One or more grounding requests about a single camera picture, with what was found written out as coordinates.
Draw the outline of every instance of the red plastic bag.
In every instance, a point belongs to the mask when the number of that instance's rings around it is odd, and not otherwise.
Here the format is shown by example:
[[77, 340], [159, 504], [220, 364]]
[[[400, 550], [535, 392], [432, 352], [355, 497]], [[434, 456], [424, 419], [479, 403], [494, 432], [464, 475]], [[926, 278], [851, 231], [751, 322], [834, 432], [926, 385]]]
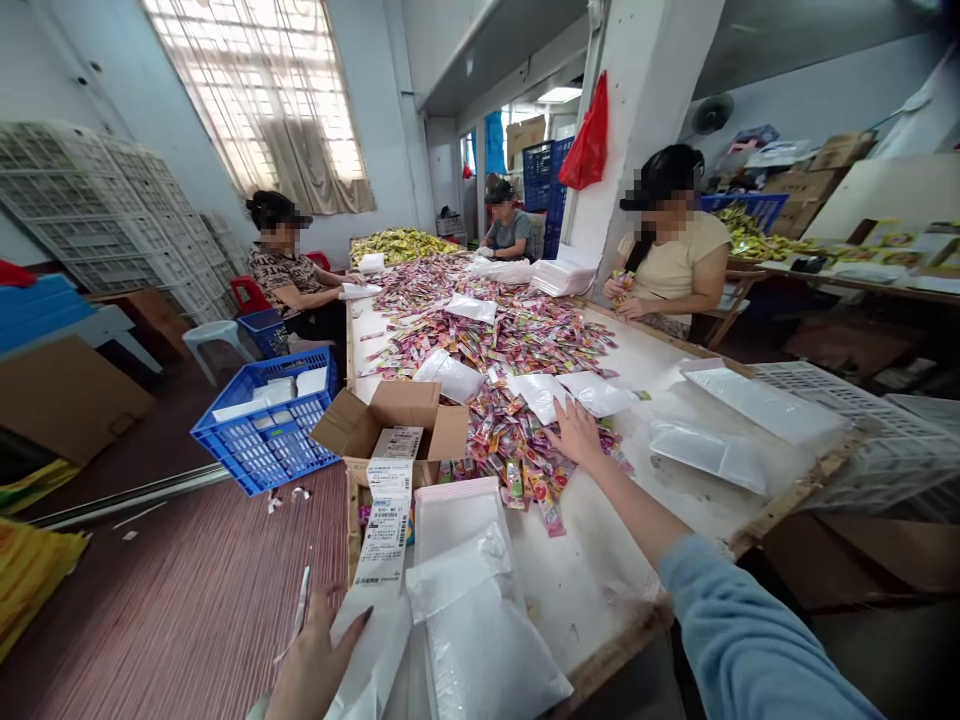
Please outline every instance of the red plastic bag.
[[574, 190], [583, 190], [603, 177], [607, 164], [607, 71], [600, 73], [593, 102], [583, 117], [580, 134], [573, 141], [567, 159], [560, 168], [560, 182]]

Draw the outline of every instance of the red floor mat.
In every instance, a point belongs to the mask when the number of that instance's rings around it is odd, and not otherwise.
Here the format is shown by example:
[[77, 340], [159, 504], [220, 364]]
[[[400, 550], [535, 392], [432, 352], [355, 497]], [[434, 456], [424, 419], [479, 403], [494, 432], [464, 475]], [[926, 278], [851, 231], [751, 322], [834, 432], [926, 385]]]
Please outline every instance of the red floor mat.
[[[297, 485], [312, 497], [293, 501]], [[312, 588], [346, 580], [344, 465], [280, 496], [268, 515], [266, 495], [247, 498], [226, 481], [94, 530], [0, 665], [3, 717], [243, 718], [273, 685], [303, 568]], [[130, 530], [137, 536], [123, 541]]]

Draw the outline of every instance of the fluorescent light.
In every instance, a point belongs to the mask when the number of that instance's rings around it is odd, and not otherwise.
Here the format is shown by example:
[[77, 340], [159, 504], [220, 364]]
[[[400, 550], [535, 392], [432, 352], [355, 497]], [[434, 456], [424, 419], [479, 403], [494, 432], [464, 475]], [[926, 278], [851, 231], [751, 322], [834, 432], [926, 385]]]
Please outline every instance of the fluorescent light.
[[568, 102], [576, 97], [580, 97], [583, 90], [580, 88], [554, 88], [546, 95], [537, 98], [537, 102]]

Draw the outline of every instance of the plastic stool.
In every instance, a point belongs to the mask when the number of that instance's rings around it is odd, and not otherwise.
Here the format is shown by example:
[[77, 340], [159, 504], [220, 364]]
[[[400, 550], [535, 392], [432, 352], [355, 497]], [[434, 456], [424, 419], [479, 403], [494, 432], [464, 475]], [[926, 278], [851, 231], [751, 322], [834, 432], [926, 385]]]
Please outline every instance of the plastic stool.
[[193, 353], [193, 357], [195, 357], [200, 364], [200, 369], [203, 370], [203, 374], [207, 376], [207, 380], [209, 380], [210, 384], [214, 387], [217, 386], [217, 381], [214, 380], [213, 373], [210, 371], [210, 368], [207, 367], [207, 363], [204, 362], [203, 355], [200, 354], [200, 346], [203, 345], [203, 343], [223, 340], [224, 342], [230, 343], [244, 360], [247, 362], [256, 362], [250, 354], [250, 351], [240, 342], [240, 335], [237, 332], [239, 327], [240, 326], [233, 320], [216, 320], [212, 323], [204, 323], [200, 327], [193, 328], [193, 330], [187, 330], [183, 334], [183, 341], [187, 344], [187, 347], [190, 348], [190, 352]]

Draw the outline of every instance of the window curtain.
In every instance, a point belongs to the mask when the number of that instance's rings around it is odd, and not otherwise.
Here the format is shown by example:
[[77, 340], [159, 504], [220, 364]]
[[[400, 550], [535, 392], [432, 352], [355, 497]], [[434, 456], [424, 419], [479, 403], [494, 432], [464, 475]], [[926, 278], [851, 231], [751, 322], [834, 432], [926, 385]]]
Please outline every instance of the window curtain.
[[234, 184], [376, 209], [322, 0], [144, 0]]

